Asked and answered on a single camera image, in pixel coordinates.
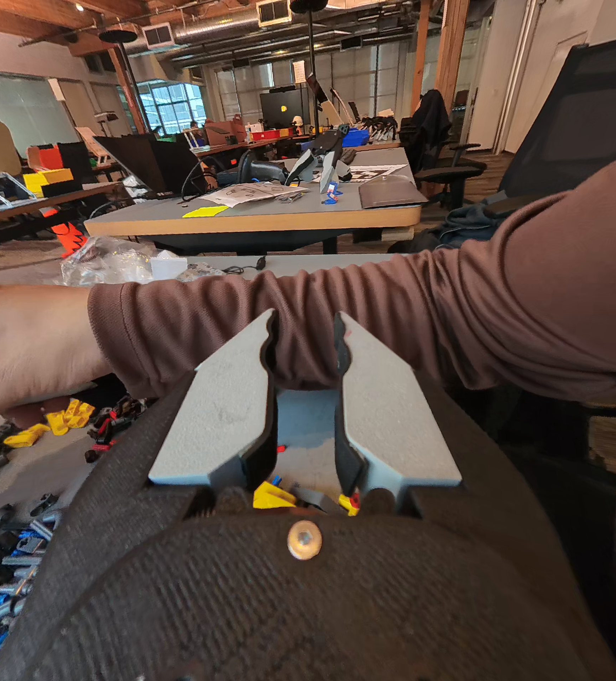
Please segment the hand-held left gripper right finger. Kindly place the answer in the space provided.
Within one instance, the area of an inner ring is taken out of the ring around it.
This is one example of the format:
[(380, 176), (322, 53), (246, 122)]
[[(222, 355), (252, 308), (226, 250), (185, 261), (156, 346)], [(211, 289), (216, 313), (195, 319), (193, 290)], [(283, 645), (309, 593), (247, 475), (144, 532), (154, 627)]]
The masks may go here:
[(463, 477), (412, 367), (345, 312), (335, 316), (339, 401), (335, 468), (342, 493), (374, 489), (403, 505), (415, 487)]

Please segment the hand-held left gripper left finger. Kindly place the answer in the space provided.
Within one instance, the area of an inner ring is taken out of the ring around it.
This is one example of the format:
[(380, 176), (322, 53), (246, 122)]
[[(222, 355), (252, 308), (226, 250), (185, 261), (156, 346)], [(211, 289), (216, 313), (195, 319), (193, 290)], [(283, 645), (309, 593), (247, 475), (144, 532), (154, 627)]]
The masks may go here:
[(275, 310), (261, 313), (196, 369), (149, 471), (163, 486), (253, 492), (277, 464), (269, 367)]

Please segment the yellow and grey brick assembly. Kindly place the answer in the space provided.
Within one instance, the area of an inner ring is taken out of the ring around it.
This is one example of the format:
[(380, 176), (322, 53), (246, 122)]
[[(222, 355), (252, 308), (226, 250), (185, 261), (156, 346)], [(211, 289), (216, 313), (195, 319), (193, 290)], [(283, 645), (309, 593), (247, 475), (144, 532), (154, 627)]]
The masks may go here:
[(263, 514), (316, 521), (357, 516), (360, 498), (357, 492), (350, 497), (343, 494), (331, 440), (313, 448), (280, 443), (273, 472), (253, 493), (253, 508)]

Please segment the pile of black red pins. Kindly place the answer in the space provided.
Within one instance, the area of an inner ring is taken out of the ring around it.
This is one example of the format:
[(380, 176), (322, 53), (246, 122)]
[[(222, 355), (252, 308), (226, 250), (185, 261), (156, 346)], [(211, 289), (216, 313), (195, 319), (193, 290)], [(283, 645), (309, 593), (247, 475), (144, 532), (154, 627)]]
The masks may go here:
[(102, 455), (112, 449), (121, 435), (155, 402), (154, 399), (133, 399), (124, 396), (113, 407), (100, 409), (91, 419), (87, 430), (92, 440), (91, 448), (84, 453), (88, 464), (96, 463)]

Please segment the pile of blue grey connectors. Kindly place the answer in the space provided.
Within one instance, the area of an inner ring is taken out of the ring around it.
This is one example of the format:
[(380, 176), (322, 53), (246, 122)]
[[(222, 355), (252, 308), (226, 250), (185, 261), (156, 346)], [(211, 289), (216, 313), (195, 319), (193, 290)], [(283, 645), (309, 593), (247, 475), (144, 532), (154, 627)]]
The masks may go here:
[(51, 492), (31, 509), (0, 506), (0, 648), (5, 642), (35, 577), (53, 534), (61, 522), (60, 497)]

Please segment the person's right forearm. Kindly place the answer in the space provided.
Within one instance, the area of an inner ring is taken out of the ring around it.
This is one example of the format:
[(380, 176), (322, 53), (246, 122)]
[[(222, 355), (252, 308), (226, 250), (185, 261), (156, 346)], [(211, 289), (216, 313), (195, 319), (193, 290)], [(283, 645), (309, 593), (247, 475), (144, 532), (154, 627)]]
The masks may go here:
[(267, 309), (279, 317), (275, 379), (289, 389), (336, 385), (345, 312), (445, 386), (616, 396), (616, 161), (456, 250), (291, 277), (95, 286), (91, 357), (133, 396), (160, 396)]

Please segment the grey desk with wooden edge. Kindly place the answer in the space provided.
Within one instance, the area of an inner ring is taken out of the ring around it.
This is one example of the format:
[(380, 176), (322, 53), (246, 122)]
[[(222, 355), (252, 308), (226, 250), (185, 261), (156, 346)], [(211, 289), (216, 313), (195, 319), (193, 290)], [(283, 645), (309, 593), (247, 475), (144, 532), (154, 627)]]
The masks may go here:
[[(283, 277), (301, 270), (380, 263), (391, 257), (376, 253), (269, 255), (264, 270)], [(279, 463), (278, 475), (284, 483), (299, 481), (337, 497), (335, 473), (312, 470), (313, 465), (328, 465), (329, 456), (334, 454), (336, 392), (303, 394), (289, 390), (279, 396), (278, 404), (279, 444), (287, 446), (287, 462)], [(91, 438), (83, 428), (61, 437), (46, 433), (32, 447), (14, 450), (11, 462), (0, 469), (0, 506), (36, 500), (47, 492), (59, 494), (58, 506), (67, 505), (78, 489), (81, 473), (87, 475), (91, 470), (84, 457), (89, 449)]]

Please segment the person's right hand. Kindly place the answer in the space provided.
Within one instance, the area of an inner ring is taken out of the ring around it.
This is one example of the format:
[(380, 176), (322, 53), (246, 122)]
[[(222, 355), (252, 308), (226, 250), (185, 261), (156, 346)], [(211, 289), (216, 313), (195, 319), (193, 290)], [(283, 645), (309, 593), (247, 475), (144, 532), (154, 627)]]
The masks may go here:
[(90, 292), (0, 286), (0, 415), (112, 372), (91, 327)]

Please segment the pile of yellow angled beams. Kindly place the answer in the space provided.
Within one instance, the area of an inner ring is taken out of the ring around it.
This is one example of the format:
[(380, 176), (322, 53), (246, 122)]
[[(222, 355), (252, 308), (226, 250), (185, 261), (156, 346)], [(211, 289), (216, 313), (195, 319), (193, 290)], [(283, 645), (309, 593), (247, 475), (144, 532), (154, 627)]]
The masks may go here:
[(4, 439), (4, 445), (20, 449), (35, 445), (46, 433), (64, 436), (72, 429), (85, 427), (95, 412), (93, 405), (68, 397), (16, 406), (6, 415), (18, 430)]

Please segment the large crumpled plastic bag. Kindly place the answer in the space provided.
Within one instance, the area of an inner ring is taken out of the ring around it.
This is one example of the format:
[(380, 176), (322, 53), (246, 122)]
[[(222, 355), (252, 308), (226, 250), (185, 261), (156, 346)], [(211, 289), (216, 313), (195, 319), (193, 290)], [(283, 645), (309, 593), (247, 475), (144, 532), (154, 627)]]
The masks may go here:
[(98, 236), (90, 238), (61, 263), (62, 283), (69, 287), (148, 284), (176, 280), (188, 283), (201, 277), (222, 276), (224, 272), (204, 262), (189, 263), (171, 251), (150, 244)]

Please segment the black computer monitor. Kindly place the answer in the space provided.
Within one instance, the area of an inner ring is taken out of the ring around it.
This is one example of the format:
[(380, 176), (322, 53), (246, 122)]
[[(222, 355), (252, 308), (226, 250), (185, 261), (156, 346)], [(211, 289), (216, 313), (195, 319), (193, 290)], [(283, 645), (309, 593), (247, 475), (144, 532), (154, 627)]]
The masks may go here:
[(171, 138), (150, 133), (93, 139), (158, 196), (199, 197), (208, 192), (200, 161), (182, 133)]

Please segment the black office chair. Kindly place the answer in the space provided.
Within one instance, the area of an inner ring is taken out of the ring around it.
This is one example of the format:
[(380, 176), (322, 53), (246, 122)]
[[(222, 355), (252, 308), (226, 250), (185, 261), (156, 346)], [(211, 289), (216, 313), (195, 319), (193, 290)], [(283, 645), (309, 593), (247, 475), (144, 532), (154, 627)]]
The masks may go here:
[(573, 190), (614, 160), (616, 40), (573, 47), (485, 212)]
[[(487, 165), (463, 157), (475, 144), (449, 147), (450, 128), (442, 94), (432, 89), (420, 97), (414, 114), (402, 119), (399, 139), (417, 188), (424, 183), (440, 185), (441, 190), (429, 196), (429, 203), (454, 210), (465, 204), (466, 181), (481, 176)], [(450, 157), (441, 157), (444, 148), (452, 151)]]

